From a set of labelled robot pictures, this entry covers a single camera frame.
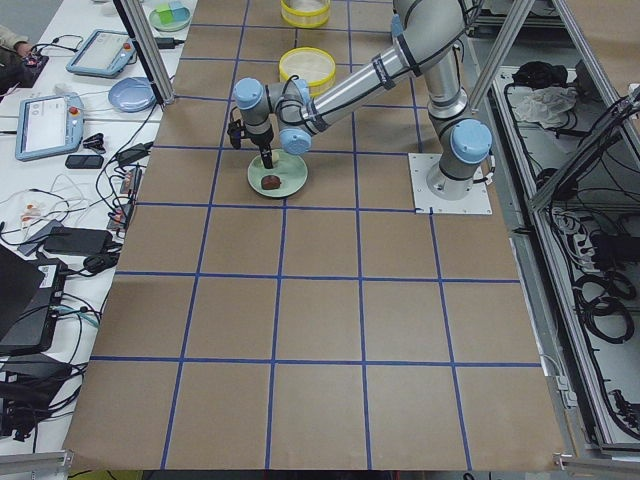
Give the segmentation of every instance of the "yellow petri dish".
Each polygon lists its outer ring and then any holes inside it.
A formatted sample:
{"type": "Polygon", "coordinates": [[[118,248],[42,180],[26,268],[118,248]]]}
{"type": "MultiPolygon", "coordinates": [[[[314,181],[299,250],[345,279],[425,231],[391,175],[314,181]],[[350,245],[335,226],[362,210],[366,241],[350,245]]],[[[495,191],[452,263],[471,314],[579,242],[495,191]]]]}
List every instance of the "yellow petri dish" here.
{"type": "Polygon", "coordinates": [[[324,50],[313,47],[289,50],[280,58],[278,70],[282,82],[292,75],[306,80],[312,97],[327,91],[336,79],[336,62],[333,57],[324,50]]]}
{"type": "Polygon", "coordinates": [[[317,28],[327,23],[331,0],[280,0],[282,18],[298,28],[317,28]]]}

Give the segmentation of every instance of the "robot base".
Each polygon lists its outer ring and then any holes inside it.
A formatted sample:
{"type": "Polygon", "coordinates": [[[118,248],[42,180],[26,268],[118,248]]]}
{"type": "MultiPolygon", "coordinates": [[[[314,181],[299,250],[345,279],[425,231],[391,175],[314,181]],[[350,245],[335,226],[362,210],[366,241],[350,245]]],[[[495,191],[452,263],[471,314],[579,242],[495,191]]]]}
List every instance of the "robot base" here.
{"type": "MultiPolygon", "coordinates": [[[[416,213],[458,214],[458,215],[491,215],[491,203],[487,186],[484,183],[472,184],[469,193],[460,200],[447,200],[434,194],[427,185],[427,176],[431,168],[440,161],[439,154],[409,154],[411,183],[413,186],[413,203],[416,213]]],[[[478,168],[474,178],[482,178],[478,168]]]]}

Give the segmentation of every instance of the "grid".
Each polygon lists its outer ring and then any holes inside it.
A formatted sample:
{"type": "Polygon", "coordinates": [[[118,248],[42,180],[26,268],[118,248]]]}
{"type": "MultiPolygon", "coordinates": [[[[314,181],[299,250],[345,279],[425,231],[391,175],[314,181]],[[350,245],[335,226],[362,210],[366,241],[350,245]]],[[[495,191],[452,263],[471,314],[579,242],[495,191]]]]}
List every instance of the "grid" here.
{"type": "Polygon", "coordinates": [[[256,152],[225,139],[239,78],[277,81],[305,44],[339,78],[389,42],[390,4],[334,0],[304,31],[200,0],[67,440],[79,467],[540,470],[562,450],[499,214],[414,214],[406,152],[439,148],[421,80],[316,137],[285,200],[249,190],[256,152]]]}

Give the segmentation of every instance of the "table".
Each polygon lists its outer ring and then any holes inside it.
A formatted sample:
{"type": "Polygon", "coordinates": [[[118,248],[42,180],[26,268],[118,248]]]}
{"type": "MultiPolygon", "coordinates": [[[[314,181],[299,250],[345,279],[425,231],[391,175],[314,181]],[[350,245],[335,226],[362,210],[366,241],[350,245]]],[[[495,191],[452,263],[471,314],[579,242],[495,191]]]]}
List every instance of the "table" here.
{"type": "Polygon", "coordinates": [[[235,81],[277,81],[296,45],[343,76],[388,45],[390,15],[336,1],[296,31],[268,2],[198,4],[176,76],[197,94],[162,119],[65,442],[76,468],[552,468],[562,439],[500,213],[414,212],[406,152],[438,148],[424,84],[314,138],[286,200],[257,196],[255,150],[226,140],[235,81]]]}
{"type": "MultiPolygon", "coordinates": [[[[151,12],[155,6],[162,3],[161,0],[149,0],[144,4],[145,13],[151,12]]],[[[193,10],[196,0],[185,0],[185,6],[193,10]]],[[[118,15],[104,15],[104,6],[109,4],[98,4],[89,0],[80,2],[65,1],[56,12],[55,17],[45,30],[40,40],[41,43],[51,42],[56,37],[73,33],[88,38],[96,29],[125,31],[124,25],[118,15]]],[[[186,38],[188,27],[168,34],[167,32],[156,32],[156,36],[172,36],[176,39],[186,38]]],[[[63,38],[61,45],[75,46],[76,38],[63,38]]],[[[63,91],[74,91],[81,95],[85,104],[87,119],[111,120],[111,121],[135,121],[140,122],[145,119],[147,112],[124,113],[116,110],[108,101],[109,89],[118,81],[125,77],[146,77],[142,64],[136,61],[133,65],[125,67],[124,71],[115,79],[88,77],[74,75],[66,70],[66,65],[73,57],[73,53],[53,47],[45,48],[44,53],[48,55],[49,62],[45,66],[42,74],[36,81],[33,88],[18,89],[15,93],[7,96],[0,103],[0,117],[14,117],[19,111],[20,102],[27,98],[36,98],[53,95],[56,85],[63,91]]],[[[178,46],[173,50],[162,50],[161,56],[170,76],[176,73],[178,60],[182,54],[182,47],[178,46]]],[[[162,118],[162,111],[156,112],[150,119],[158,122],[162,118]]]]}
{"type": "MultiPolygon", "coordinates": [[[[1,118],[1,129],[15,129],[16,119],[1,118]]],[[[157,123],[148,123],[145,125],[136,137],[137,142],[147,142],[153,140],[158,130],[157,123]]],[[[105,145],[107,148],[106,158],[110,158],[113,153],[123,144],[132,134],[131,124],[127,122],[105,122],[105,121],[89,121],[85,123],[85,134],[92,135],[95,133],[104,133],[105,145]]],[[[56,180],[56,193],[65,197],[78,197],[77,188],[79,188],[89,202],[93,203],[98,200],[95,192],[95,170],[80,171],[68,170],[64,168],[66,155],[58,155],[48,157],[31,162],[18,162],[14,157],[15,136],[0,136],[0,170],[2,170],[2,188],[0,189],[0,201],[9,198],[11,194],[21,192],[26,189],[39,188],[50,191],[51,186],[58,175],[64,175],[56,180]]],[[[106,181],[101,182],[103,191],[106,193],[106,181]]],[[[26,192],[13,197],[11,200],[2,204],[2,217],[0,220],[6,222],[5,231],[19,228],[19,215],[24,210],[27,203],[38,202],[41,204],[43,211],[48,211],[54,201],[46,195],[26,192]]],[[[96,206],[88,210],[86,215],[81,212],[72,214],[64,224],[66,226],[79,226],[82,228],[104,229],[107,224],[107,207],[98,203],[96,206]]],[[[31,233],[35,233],[39,227],[34,227],[31,233]]],[[[20,233],[3,235],[3,238],[10,242],[23,241],[20,233]]],[[[82,257],[77,256],[58,256],[69,267],[73,269],[82,268],[82,257]]],[[[81,297],[89,302],[95,308],[99,309],[102,305],[107,292],[113,280],[114,270],[107,270],[96,277],[82,278],[69,277],[65,285],[65,293],[81,297]]],[[[65,304],[80,306],[79,303],[70,298],[64,299],[65,304]]],[[[53,344],[46,354],[60,361],[69,361],[69,356],[73,351],[78,337],[79,329],[75,317],[68,320],[58,321],[56,325],[53,344]]],[[[79,349],[74,356],[74,363],[86,362],[91,353],[95,340],[96,330],[88,324],[84,325],[79,349]]],[[[57,399],[63,399],[69,396],[73,390],[79,385],[79,380],[66,382],[61,389],[57,399]]],[[[68,408],[60,412],[64,414],[72,411],[68,408]]],[[[38,451],[56,451],[62,446],[62,442],[69,428],[71,418],[64,417],[53,422],[41,422],[38,431],[38,451]]],[[[16,453],[30,453],[32,451],[32,441],[27,440],[25,443],[13,441],[11,438],[0,439],[0,452],[3,455],[16,453]]]]}
{"type": "MultiPolygon", "coordinates": [[[[158,3],[160,2],[148,2],[145,6],[146,11],[150,11],[158,3]]],[[[195,0],[186,0],[184,3],[193,8],[196,2],[195,0]]],[[[73,21],[76,24],[73,28],[73,33],[79,33],[85,37],[96,28],[124,30],[117,16],[103,17],[99,14],[100,11],[100,6],[91,2],[77,2],[75,0],[63,2],[45,31],[42,41],[49,41],[56,36],[68,33],[69,21],[73,21]]],[[[175,32],[174,36],[184,39],[186,29],[175,32]]],[[[70,58],[67,52],[49,49],[46,53],[51,58],[36,86],[33,89],[20,89],[15,94],[6,97],[0,104],[0,129],[16,129],[18,107],[22,99],[50,95],[53,93],[55,83],[62,82],[67,84],[71,90],[78,92],[85,101],[87,112],[84,136],[87,137],[96,133],[104,134],[105,148],[107,150],[105,158],[111,158],[125,142],[130,140],[133,133],[138,129],[140,131],[133,139],[133,143],[146,143],[155,138],[159,128],[159,120],[162,116],[159,108],[154,110],[150,121],[145,124],[144,120],[149,116],[149,110],[137,114],[118,113],[113,109],[102,110],[108,106],[106,92],[95,95],[90,94],[90,92],[110,88],[124,75],[143,76],[144,73],[139,62],[134,66],[126,67],[120,78],[79,77],[69,74],[64,69],[70,58]]],[[[169,72],[175,73],[180,54],[181,48],[163,52],[165,66],[169,72]]],[[[83,212],[71,214],[64,222],[66,226],[95,229],[104,229],[106,227],[109,210],[106,205],[98,202],[98,196],[95,191],[96,171],[67,170],[64,167],[66,154],[31,162],[19,162],[14,157],[14,149],[14,135],[0,136],[0,169],[3,173],[3,182],[0,187],[0,201],[2,201],[1,220],[6,222],[5,231],[19,227],[19,216],[24,211],[27,203],[38,202],[42,210],[48,211],[52,207],[52,202],[57,201],[57,199],[52,200],[51,197],[46,195],[23,192],[23,190],[32,188],[45,191],[55,188],[56,192],[65,198],[71,196],[86,198],[86,202],[83,200],[84,203],[82,205],[96,203],[88,209],[86,214],[83,214],[83,212]]],[[[104,177],[102,177],[100,186],[102,191],[106,193],[108,189],[104,177]]],[[[31,233],[37,231],[37,228],[39,227],[34,227],[31,233]]],[[[4,238],[10,242],[23,240],[20,232],[6,234],[4,238]]],[[[71,268],[81,268],[81,257],[60,256],[60,258],[71,268]]],[[[114,271],[111,269],[93,278],[70,277],[65,286],[65,293],[78,296],[95,308],[100,308],[111,286],[113,274],[114,271]]],[[[81,303],[70,298],[65,298],[64,303],[75,307],[81,305],[81,303]]],[[[70,361],[70,355],[75,349],[78,334],[78,321],[58,321],[53,344],[46,354],[60,361],[70,361]]],[[[88,360],[95,336],[96,330],[88,324],[84,324],[77,352],[73,356],[74,363],[82,363],[88,360]]],[[[78,378],[66,382],[56,400],[69,396],[78,387],[79,383],[80,380],[78,378]]],[[[64,415],[72,410],[73,407],[67,408],[58,412],[58,415],[64,415]]],[[[70,416],[66,416],[55,421],[41,422],[38,426],[37,451],[59,450],[66,436],[70,420],[70,416]]],[[[32,448],[33,436],[24,443],[13,441],[10,438],[0,440],[0,452],[3,455],[30,453],[32,448]]]]}

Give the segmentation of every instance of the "hand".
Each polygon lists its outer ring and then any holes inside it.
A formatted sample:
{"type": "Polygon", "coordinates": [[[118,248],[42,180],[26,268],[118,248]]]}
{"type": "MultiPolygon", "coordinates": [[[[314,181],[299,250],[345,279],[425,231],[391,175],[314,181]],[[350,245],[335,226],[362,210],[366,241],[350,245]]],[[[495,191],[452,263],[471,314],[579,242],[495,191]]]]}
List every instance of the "hand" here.
{"type": "Polygon", "coordinates": [[[33,45],[31,45],[30,43],[21,43],[17,46],[16,53],[20,55],[20,57],[24,58],[29,55],[29,53],[31,53],[32,48],[33,45]]]}

